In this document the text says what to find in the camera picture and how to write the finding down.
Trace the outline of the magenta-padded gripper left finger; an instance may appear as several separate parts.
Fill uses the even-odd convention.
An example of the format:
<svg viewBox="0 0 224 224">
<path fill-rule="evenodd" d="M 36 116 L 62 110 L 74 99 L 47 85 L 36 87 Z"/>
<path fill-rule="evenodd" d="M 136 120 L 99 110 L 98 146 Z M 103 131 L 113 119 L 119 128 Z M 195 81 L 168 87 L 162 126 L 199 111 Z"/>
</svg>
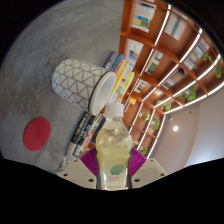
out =
<svg viewBox="0 0 224 224">
<path fill-rule="evenodd" d="M 98 177 L 97 151 L 95 148 L 86 152 L 80 159 L 72 157 L 65 168 L 57 175 L 78 186 L 95 189 Z"/>
</svg>

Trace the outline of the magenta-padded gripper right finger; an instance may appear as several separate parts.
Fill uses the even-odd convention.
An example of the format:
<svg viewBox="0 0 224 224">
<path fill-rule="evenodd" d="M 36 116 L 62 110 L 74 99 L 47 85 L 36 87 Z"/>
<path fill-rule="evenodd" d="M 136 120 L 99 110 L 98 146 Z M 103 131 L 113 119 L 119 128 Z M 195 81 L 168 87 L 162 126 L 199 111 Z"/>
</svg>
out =
<svg viewBox="0 0 224 224">
<path fill-rule="evenodd" d="M 129 188 L 146 186 L 167 175 L 155 158 L 147 159 L 138 150 L 132 148 L 129 160 Z"/>
</svg>

